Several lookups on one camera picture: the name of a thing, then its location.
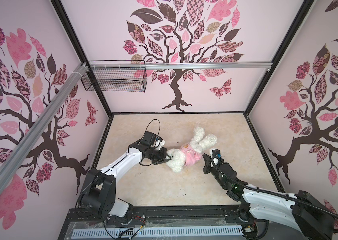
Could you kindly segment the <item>pink teddy hoodie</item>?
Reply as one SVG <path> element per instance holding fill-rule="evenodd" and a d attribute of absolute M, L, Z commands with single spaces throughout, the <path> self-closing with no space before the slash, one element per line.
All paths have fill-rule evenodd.
<path fill-rule="evenodd" d="M 193 166 L 201 160 L 202 154 L 195 151 L 190 144 L 181 146 L 180 150 L 185 155 L 185 166 Z"/>

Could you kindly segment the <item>white teddy bear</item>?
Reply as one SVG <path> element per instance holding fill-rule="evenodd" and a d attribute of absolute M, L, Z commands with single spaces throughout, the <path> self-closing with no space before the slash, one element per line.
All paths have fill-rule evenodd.
<path fill-rule="evenodd" d="M 167 151 L 166 165 L 174 172 L 180 173 L 184 167 L 190 167 L 199 162 L 203 154 L 217 144 L 217 136 L 205 134 L 203 127 L 197 126 L 193 131 L 190 142 L 182 145 L 179 149 Z"/>

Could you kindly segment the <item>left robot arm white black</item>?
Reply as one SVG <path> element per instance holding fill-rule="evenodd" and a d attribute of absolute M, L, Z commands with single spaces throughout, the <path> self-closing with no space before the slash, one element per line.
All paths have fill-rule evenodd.
<path fill-rule="evenodd" d="M 143 137 L 130 144 L 126 152 L 100 170 L 91 169 L 86 175 L 76 207 L 84 208 L 99 217 L 127 218 L 132 205 L 116 199 L 118 181 L 144 159 L 151 165 L 164 164 L 170 160 L 165 141 L 157 134 L 146 131 Z"/>

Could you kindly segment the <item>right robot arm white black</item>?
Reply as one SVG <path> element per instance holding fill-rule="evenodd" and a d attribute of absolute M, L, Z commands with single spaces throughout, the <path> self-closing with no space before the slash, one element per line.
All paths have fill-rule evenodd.
<path fill-rule="evenodd" d="M 335 219 L 329 210 L 306 191 L 297 194 L 260 189 L 237 178 L 237 172 L 226 163 L 220 150 L 204 154 L 204 174 L 212 174 L 228 197 L 240 202 L 242 220 L 268 220 L 291 227 L 310 240 L 330 240 Z"/>

